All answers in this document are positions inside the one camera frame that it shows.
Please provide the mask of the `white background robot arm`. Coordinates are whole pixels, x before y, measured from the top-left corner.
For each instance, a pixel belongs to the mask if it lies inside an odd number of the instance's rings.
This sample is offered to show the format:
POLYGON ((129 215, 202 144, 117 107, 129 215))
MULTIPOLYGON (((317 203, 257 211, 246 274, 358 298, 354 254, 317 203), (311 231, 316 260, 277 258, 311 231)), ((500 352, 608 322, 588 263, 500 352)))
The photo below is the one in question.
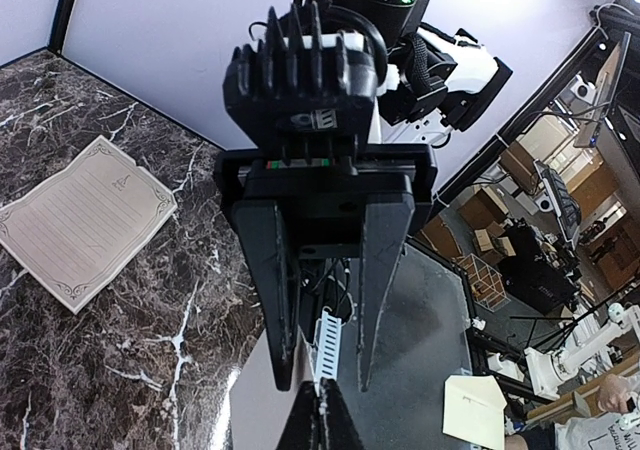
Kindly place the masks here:
MULTIPOLYGON (((638 330, 639 309, 613 304, 609 320, 580 346, 541 353, 525 351, 535 392, 556 397, 598 350, 628 330, 638 330)), ((336 381, 342 320, 322 311, 313 378, 298 390, 278 442, 281 449, 360 449, 363 443, 336 381)), ((564 424, 504 432, 506 401, 493 376, 453 374, 444 387, 443 434, 472 449, 636 449, 639 446, 639 378, 614 377, 598 402, 601 415, 574 417, 564 424)))

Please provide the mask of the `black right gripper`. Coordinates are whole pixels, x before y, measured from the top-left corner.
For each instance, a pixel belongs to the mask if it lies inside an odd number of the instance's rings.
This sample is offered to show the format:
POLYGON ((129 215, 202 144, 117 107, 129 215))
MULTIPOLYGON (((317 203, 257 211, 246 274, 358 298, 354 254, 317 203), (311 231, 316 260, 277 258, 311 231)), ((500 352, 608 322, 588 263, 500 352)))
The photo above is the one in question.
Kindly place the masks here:
POLYGON ((278 390, 291 388, 297 345, 300 272, 289 236, 299 249, 361 241, 357 368, 359 389, 366 391, 389 287, 407 233, 417 232, 429 218, 435 178, 435 156, 426 144, 370 144, 347 168, 286 166, 258 150, 218 156, 214 181, 220 207, 238 234, 258 292, 278 390), (399 194, 410 202, 367 204, 399 194), (263 200, 277 205, 240 204, 263 200))

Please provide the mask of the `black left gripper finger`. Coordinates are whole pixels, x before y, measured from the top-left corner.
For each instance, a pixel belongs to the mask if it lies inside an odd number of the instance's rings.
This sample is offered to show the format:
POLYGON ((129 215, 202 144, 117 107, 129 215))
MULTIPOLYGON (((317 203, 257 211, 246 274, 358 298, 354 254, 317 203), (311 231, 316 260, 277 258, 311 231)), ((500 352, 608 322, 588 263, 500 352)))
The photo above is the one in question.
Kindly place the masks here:
POLYGON ((301 383, 287 419, 287 448, 364 449, 335 380, 301 383))

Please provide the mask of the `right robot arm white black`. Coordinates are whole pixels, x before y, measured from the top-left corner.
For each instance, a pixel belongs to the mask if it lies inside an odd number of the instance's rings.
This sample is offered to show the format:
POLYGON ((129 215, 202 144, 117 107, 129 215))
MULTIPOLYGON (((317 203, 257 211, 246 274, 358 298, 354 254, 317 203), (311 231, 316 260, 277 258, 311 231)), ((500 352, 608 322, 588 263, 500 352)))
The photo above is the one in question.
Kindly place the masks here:
POLYGON ((428 221, 437 165, 412 125, 468 130, 510 69, 465 31, 423 21, 429 0, 293 0, 236 48, 225 109, 251 140, 214 179, 256 285, 277 389, 324 310, 346 316, 337 270, 358 263, 359 384, 406 239, 428 221))

